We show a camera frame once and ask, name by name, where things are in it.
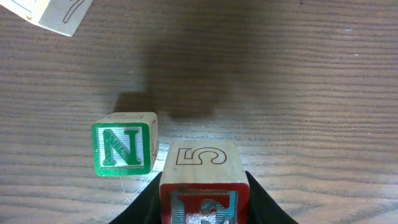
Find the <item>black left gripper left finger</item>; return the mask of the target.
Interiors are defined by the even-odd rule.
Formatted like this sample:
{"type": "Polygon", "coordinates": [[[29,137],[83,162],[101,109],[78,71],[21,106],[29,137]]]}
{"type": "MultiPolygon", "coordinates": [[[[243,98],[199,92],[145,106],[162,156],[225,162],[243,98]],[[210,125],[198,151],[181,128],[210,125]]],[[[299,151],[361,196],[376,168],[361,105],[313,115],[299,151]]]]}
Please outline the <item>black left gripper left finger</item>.
{"type": "Polygon", "coordinates": [[[161,224],[159,172],[137,198],[109,224],[161,224]]]}

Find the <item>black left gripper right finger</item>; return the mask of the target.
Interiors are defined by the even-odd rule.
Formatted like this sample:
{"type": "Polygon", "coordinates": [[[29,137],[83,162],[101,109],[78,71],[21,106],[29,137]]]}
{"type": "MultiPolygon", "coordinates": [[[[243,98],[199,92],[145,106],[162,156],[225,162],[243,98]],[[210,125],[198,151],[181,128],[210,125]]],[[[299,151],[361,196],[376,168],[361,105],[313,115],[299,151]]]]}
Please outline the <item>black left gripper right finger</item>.
{"type": "Polygon", "coordinates": [[[260,183],[246,171],[250,185],[248,224],[298,224],[289,216],[260,183]]]}

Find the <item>red E wooden block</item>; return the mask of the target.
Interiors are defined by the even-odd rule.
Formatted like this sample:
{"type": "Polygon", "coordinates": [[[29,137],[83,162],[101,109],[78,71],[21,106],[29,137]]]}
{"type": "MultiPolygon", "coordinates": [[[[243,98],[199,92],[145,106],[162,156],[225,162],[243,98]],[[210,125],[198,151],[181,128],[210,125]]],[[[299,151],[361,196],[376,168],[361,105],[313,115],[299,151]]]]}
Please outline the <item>red E wooden block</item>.
{"type": "Polygon", "coordinates": [[[231,140],[170,144],[159,184],[162,223],[247,223],[250,185],[231,140]]]}

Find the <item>green N wooden block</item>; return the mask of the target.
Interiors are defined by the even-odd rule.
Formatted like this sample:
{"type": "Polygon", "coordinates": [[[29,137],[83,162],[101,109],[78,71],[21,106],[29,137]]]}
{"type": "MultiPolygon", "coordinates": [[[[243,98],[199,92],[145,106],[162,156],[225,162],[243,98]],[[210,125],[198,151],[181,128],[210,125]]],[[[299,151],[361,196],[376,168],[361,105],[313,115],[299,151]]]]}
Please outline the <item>green N wooden block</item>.
{"type": "Polygon", "coordinates": [[[91,126],[96,175],[146,175],[159,151],[155,112],[118,112],[91,126]]]}

